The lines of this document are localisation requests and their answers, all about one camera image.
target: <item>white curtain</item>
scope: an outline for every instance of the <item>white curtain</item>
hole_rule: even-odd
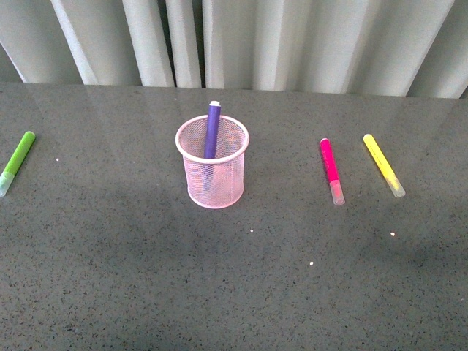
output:
[[[0,0],[0,81],[459,98],[468,0]]]

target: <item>pink mesh pen holder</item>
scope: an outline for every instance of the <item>pink mesh pen holder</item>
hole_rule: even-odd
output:
[[[249,144],[246,127],[234,118],[219,119],[216,158],[204,159],[207,115],[182,124],[175,144],[184,157],[189,196],[206,208],[224,208],[244,191],[244,152]]]

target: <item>clear marker cap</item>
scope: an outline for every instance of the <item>clear marker cap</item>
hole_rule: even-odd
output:
[[[344,204],[343,189],[341,188],[341,184],[338,180],[330,182],[330,190],[331,190],[331,196],[333,198],[333,203],[335,205],[343,205]]]
[[[387,184],[395,197],[403,197],[406,194],[396,176],[392,177],[391,179],[386,178],[385,180],[387,181]]]
[[[0,175],[0,197],[5,196],[15,176],[9,172]]]

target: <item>gray countertop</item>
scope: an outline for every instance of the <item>gray countertop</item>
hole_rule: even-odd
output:
[[[251,137],[223,210],[190,200],[174,142],[212,99]],[[26,130],[0,199],[3,350],[467,350],[466,100],[0,83],[2,167]]]

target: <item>pen holder rim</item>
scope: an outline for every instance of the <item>pen holder rim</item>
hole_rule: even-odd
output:
[[[186,157],[187,159],[190,159],[191,161],[198,162],[198,163],[201,163],[201,164],[204,164],[204,165],[219,165],[221,163],[229,162],[229,161],[231,161],[233,159],[236,159],[237,157],[239,157],[240,155],[242,155],[245,152],[245,150],[247,149],[247,146],[249,146],[249,141],[250,141],[250,136],[249,136],[249,132],[247,131],[247,128],[241,122],[239,122],[237,119],[234,119],[234,118],[229,117],[229,116],[224,116],[224,115],[221,115],[220,118],[223,118],[225,120],[233,122],[234,124],[239,126],[242,129],[242,132],[244,133],[244,142],[243,142],[240,149],[238,149],[235,153],[233,153],[233,154],[231,154],[229,156],[221,157],[221,158],[218,158],[218,159],[204,159],[202,157],[194,156],[194,155],[188,153],[187,151],[185,151],[184,148],[182,147],[181,143],[180,143],[181,133],[183,132],[183,130],[189,124],[194,123],[194,122],[196,122],[196,121],[198,121],[200,119],[204,119],[204,118],[208,118],[208,115],[201,115],[201,116],[189,119],[187,122],[185,122],[184,124],[182,124],[180,126],[177,133],[175,134],[175,141],[176,141],[175,145],[177,146],[177,149],[182,154],[182,156]]]

